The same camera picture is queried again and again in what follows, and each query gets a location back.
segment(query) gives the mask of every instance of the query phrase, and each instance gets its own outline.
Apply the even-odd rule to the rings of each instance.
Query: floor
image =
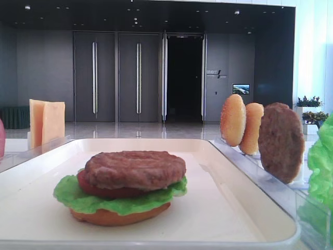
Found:
[[[30,129],[6,130],[8,139],[26,139]],[[202,123],[109,123],[68,122],[66,136],[83,138],[184,138],[213,140],[220,136],[219,124]]]

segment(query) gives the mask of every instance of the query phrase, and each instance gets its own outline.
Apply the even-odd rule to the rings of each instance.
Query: wall sign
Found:
[[[226,79],[227,75],[221,74],[221,70],[207,70],[207,77],[214,77],[217,79]]]

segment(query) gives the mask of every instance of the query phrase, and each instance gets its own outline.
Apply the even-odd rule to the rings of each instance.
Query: gray wall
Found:
[[[29,99],[65,102],[74,120],[73,42],[71,31],[17,31],[18,105]]]
[[[286,15],[255,37],[254,101],[292,108],[294,15]]]
[[[0,107],[17,105],[16,30],[0,22]]]
[[[225,100],[233,93],[233,84],[249,84],[250,94],[244,103],[253,101],[254,36],[243,34],[207,35],[206,122],[218,122]],[[226,78],[209,76],[221,70]]]

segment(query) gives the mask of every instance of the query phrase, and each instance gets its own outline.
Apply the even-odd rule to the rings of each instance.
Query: clear plastic holder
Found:
[[[34,149],[19,153],[19,154],[8,154],[0,158],[0,173],[11,169],[25,161],[31,160],[41,154],[51,151],[52,149],[58,148],[68,142],[72,141],[71,136],[65,136],[62,138],[54,139],[42,146],[36,147]]]
[[[332,249],[331,211],[327,206],[283,184],[220,137],[215,138],[213,145],[301,225],[301,241],[305,245],[313,250]]]

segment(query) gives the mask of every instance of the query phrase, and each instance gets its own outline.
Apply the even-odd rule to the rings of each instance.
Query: cheese slice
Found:
[[[43,112],[42,144],[65,137],[65,103],[45,102]]]
[[[44,101],[29,100],[30,102],[30,146],[42,145]]]

